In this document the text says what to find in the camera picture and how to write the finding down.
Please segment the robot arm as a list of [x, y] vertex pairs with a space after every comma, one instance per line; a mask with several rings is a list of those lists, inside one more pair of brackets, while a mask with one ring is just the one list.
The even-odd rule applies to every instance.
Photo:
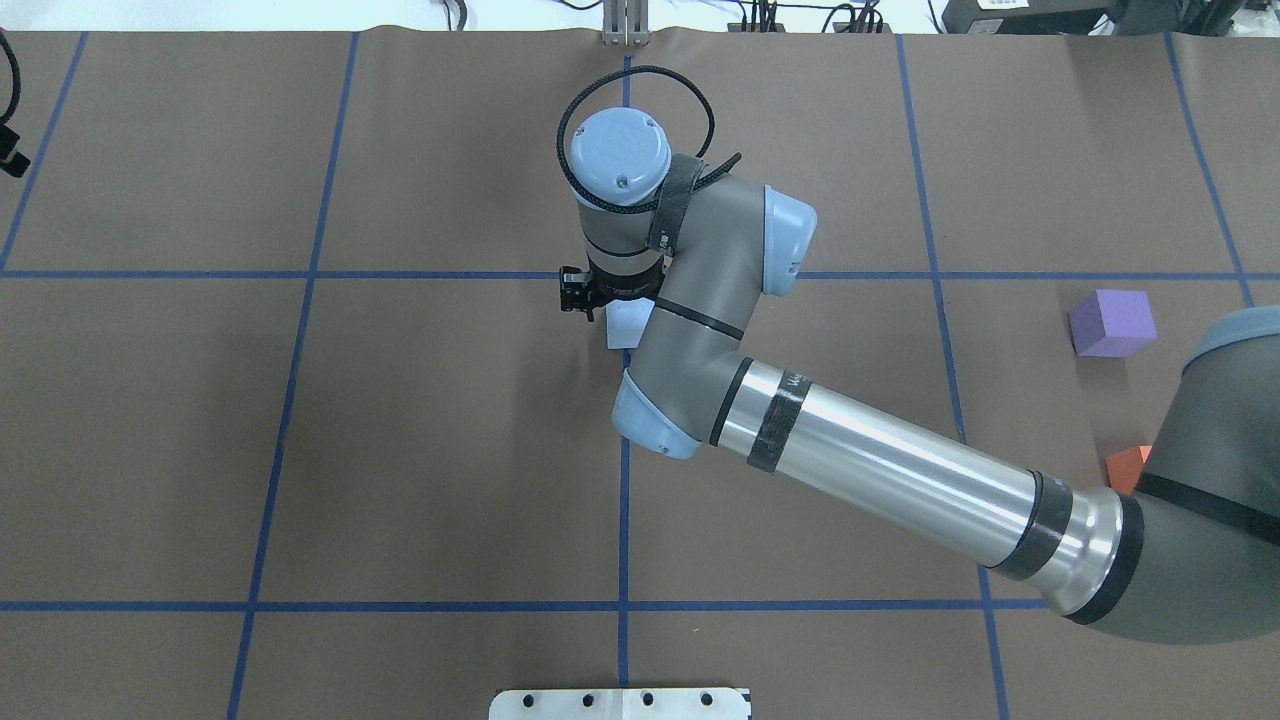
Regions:
[[590, 268], [564, 310], [655, 306], [612, 419], [667, 457], [716, 446], [1036, 589], [1071, 623], [1211, 644], [1277, 629], [1277, 307], [1216, 320], [1135, 487], [1073, 489], [771, 366], [741, 350], [758, 300], [795, 284], [817, 213], [675, 152], [609, 108], [556, 137]]

